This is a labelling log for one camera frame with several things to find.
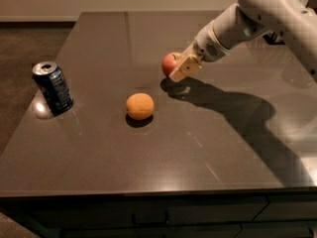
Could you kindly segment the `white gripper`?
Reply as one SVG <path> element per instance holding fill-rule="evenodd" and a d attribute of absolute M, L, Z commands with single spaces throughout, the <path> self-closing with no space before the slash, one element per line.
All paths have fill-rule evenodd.
<path fill-rule="evenodd" d="M 181 58 L 169 74 L 174 82 L 180 82 L 189 75 L 199 71 L 201 61 L 214 62 L 230 52 L 224 47 L 214 32 L 214 24 L 209 23 L 194 38 L 194 41 L 181 53 Z"/>

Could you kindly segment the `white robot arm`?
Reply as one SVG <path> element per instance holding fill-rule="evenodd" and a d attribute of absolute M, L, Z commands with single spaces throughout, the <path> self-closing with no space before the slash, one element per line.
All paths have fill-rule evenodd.
<path fill-rule="evenodd" d="M 169 78 L 181 81 L 205 62 L 217 61 L 238 44 L 272 31 L 317 79 L 316 28 L 317 15 L 299 0 L 238 0 L 200 30 Z"/>

